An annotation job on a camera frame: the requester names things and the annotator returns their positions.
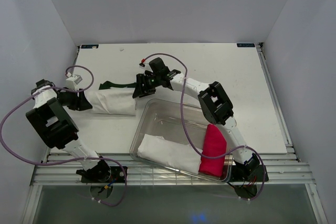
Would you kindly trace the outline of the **white and green t-shirt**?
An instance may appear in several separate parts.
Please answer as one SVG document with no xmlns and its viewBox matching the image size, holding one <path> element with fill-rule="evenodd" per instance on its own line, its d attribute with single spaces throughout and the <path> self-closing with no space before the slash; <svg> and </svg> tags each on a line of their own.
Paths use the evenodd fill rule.
<svg viewBox="0 0 336 224">
<path fill-rule="evenodd" d="M 99 85 L 99 90 L 85 91 L 85 98 L 92 106 L 92 113 L 135 116 L 135 86 L 136 83 L 116 84 L 106 81 Z"/>
</svg>

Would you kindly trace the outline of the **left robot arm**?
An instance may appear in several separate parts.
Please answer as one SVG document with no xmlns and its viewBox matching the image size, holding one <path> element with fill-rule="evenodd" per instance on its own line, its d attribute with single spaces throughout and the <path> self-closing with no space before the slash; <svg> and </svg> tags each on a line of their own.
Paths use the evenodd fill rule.
<svg viewBox="0 0 336 224">
<path fill-rule="evenodd" d="M 84 92 L 57 91 L 55 85 L 45 79 L 36 83 L 31 95 L 35 101 L 26 117 L 42 141 L 49 148 L 57 148 L 77 158 L 82 169 L 76 173 L 94 183 L 111 179 L 111 168 L 97 152 L 87 147 L 79 138 L 79 128 L 65 107 L 73 111 L 86 111 L 92 105 Z"/>
</svg>

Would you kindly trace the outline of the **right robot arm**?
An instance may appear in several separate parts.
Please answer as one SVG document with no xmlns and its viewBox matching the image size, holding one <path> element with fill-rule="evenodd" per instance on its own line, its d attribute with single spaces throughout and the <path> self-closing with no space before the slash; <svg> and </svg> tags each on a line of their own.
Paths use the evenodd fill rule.
<svg viewBox="0 0 336 224">
<path fill-rule="evenodd" d="M 201 157 L 199 172 L 205 175 L 220 177 L 223 173 L 225 156 L 232 154 L 236 175 L 242 180 L 250 180 L 258 170 L 266 177 L 266 168 L 251 147 L 246 145 L 234 118 L 233 104 L 223 89 L 215 81 L 211 84 L 188 78 L 187 73 L 170 70 L 163 62 L 160 54 L 153 54 L 150 70 L 136 75 L 134 98 L 142 98 L 155 94 L 157 87 L 179 91 L 182 96 L 189 95 L 198 99 L 205 119 L 218 127 L 218 137 L 214 143 L 206 141 Z"/>
</svg>

